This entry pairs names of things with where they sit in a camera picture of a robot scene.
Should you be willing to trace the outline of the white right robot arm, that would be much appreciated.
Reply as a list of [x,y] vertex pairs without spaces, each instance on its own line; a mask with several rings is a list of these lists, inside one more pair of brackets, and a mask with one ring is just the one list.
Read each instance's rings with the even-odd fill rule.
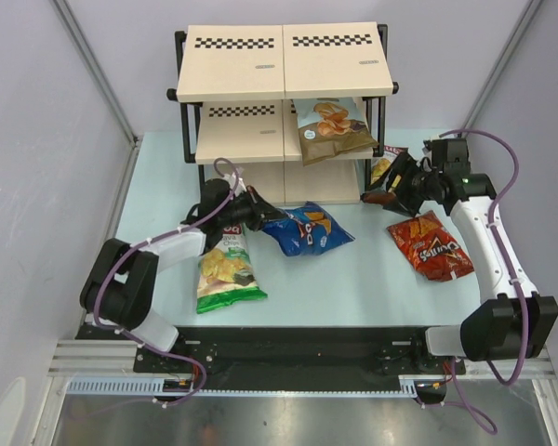
[[424,158],[398,154],[371,190],[393,194],[385,208],[415,216],[434,201],[460,233],[479,286],[480,305],[459,325],[429,327],[410,349],[412,365],[431,373],[444,357],[523,363],[544,348],[558,317],[554,297],[541,295],[522,268],[502,224],[502,197],[488,175],[471,169],[466,139],[457,130],[424,143]]

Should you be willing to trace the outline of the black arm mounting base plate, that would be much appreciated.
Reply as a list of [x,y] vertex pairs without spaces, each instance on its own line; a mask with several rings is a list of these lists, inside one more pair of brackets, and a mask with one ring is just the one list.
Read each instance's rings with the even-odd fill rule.
[[182,327],[176,356],[200,362],[209,391],[378,392],[403,375],[456,371],[428,353],[424,328]]

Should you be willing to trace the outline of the brown Chuba chips bag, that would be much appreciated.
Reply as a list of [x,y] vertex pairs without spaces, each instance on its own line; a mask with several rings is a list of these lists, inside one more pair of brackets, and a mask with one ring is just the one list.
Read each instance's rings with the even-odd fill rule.
[[363,203],[384,206],[394,200],[395,195],[386,187],[386,176],[397,156],[404,152],[408,152],[408,148],[385,145],[383,154],[372,159],[370,186],[361,196]]

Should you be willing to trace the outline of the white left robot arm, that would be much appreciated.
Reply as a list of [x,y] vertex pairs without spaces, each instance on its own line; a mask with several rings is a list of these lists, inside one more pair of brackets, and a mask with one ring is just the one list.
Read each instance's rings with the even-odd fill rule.
[[126,333],[154,349],[155,361],[165,370],[177,371],[187,360],[187,349],[177,342],[178,329],[153,309],[158,273],[208,253],[231,227],[259,231],[285,215],[252,186],[231,179],[208,180],[200,202],[177,228],[135,245],[107,240],[82,288],[80,306],[99,327]]

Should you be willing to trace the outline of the light blue brown chips bag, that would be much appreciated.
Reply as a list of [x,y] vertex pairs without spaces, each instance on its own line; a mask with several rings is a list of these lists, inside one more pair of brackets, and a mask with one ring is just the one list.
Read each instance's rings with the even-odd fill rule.
[[294,98],[292,103],[304,166],[379,145],[355,98]]

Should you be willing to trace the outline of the aluminium frame rail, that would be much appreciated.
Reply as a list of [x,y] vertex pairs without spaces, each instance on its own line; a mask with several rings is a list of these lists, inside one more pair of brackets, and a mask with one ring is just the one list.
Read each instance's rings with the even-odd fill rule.
[[69,377],[132,375],[136,351],[132,341],[60,340],[47,374]]

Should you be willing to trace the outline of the red Doritos bag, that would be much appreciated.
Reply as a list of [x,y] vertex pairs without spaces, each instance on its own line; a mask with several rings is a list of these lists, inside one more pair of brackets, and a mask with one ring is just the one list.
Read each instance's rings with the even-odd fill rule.
[[429,281],[449,282],[474,272],[469,256],[433,211],[387,231],[413,269]]

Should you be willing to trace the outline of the green Chuba cassava chips bag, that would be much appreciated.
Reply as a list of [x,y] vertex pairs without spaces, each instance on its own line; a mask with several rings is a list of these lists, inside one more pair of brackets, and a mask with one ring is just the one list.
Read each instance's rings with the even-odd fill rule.
[[243,225],[225,228],[220,241],[201,257],[199,269],[197,314],[268,297],[256,279]]

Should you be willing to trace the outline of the blue Doritos bag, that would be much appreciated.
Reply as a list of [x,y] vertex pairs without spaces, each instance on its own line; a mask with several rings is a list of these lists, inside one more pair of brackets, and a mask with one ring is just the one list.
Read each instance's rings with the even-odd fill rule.
[[262,231],[271,236],[285,256],[320,256],[352,243],[355,238],[323,207],[314,202],[286,209]]

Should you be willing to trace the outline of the beige three-tier black-framed shelf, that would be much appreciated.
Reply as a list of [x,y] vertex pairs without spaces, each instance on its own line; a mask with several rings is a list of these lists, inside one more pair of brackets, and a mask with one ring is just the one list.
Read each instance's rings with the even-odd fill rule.
[[[384,152],[388,28],[376,22],[193,25],[175,35],[184,160],[225,157],[271,203],[356,203]],[[355,98],[374,149],[304,166],[294,98]]]

